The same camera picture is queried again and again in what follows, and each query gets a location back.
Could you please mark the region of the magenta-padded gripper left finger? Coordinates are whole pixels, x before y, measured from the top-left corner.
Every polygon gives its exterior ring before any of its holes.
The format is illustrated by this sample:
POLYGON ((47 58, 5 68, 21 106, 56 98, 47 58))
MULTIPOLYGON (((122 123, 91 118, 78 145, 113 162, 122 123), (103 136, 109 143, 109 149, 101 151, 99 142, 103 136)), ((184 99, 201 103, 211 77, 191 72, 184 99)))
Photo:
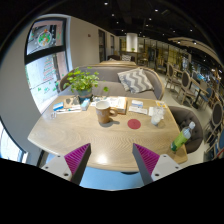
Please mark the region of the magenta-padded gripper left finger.
POLYGON ((66 155, 55 156, 42 169, 79 185, 90 155, 91 144, 87 143, 66 155))

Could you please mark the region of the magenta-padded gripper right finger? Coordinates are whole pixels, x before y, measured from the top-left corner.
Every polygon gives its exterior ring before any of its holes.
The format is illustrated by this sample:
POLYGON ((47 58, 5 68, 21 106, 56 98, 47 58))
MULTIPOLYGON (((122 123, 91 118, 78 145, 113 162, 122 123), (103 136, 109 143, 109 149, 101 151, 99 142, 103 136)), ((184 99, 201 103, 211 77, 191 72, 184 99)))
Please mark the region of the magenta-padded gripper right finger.
POLYGON ((158 155, 136 143, 132 153, 145 185, 181 170, 181 166, 167 154, 158 155))

